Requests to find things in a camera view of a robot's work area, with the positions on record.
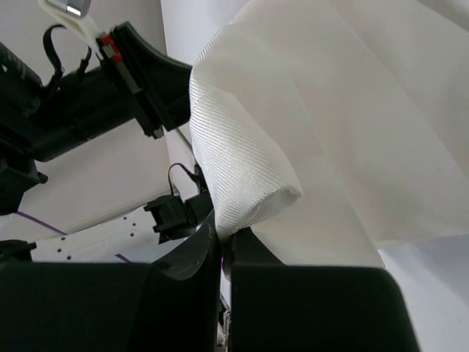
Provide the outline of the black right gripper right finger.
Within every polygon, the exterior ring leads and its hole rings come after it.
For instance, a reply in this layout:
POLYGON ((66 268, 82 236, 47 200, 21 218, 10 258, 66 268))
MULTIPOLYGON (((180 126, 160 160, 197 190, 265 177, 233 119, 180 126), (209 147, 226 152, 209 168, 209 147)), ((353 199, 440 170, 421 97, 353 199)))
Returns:
POLYGON ((251 229, 224 254, 231 351, 419 351, 401 290, 386 270, 287 265, 251 229))

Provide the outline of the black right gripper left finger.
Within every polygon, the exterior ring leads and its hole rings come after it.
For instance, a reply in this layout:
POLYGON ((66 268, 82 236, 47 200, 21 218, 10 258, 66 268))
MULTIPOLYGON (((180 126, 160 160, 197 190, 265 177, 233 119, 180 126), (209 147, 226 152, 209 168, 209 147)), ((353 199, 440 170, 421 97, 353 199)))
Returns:
POLYGON ((153 263, 1 261, 3 351, 213 351, 214 217, 153 263))

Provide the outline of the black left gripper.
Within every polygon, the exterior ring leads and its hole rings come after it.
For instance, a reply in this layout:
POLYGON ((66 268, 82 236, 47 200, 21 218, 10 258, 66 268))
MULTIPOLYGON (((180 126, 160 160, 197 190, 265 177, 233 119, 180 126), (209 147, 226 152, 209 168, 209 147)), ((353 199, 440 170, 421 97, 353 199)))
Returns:
POLYGON ((109 32, 109 78, 96 68, 45 99, 40 78, 1 55, 1 155, 50 161, 132 120, 161 138, 190 119, 191 66, 153 48, 128 22, 109 32))

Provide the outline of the white pleated skirt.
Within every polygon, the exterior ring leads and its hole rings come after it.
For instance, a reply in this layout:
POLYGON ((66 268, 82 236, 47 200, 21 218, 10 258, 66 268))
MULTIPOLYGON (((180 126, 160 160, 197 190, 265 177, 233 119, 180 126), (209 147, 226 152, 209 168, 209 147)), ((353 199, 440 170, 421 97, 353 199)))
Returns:
POLYGON ((227 242, 288 263, 468 232, 468 3, 250 1, 190 77, 193 152, 227 242))

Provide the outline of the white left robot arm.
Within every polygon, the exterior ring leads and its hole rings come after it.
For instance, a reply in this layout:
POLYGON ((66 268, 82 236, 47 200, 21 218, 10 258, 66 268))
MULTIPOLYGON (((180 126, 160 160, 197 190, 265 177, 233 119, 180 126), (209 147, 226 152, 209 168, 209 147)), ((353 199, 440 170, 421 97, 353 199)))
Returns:
MULTIPOLYGON (((37 162, 51 161, 135 120, 159 139, 190 117, 191 67, 154 49, 130 23, 97 39, 100 64, 83 58, 65 74, 53 46, 43 48, 54 73, 47 85, 8 48, 1 48, 1 214, 18 212, 23 195, 46 183, 37 162)), ((3 240, 1 260, 85 262, 120 257, 148 240, 165 243, 192 235, 213 208, 202 169, 184 168, 198 193, 183 200, 171 192, 117 219, 41 241, 3 240)))

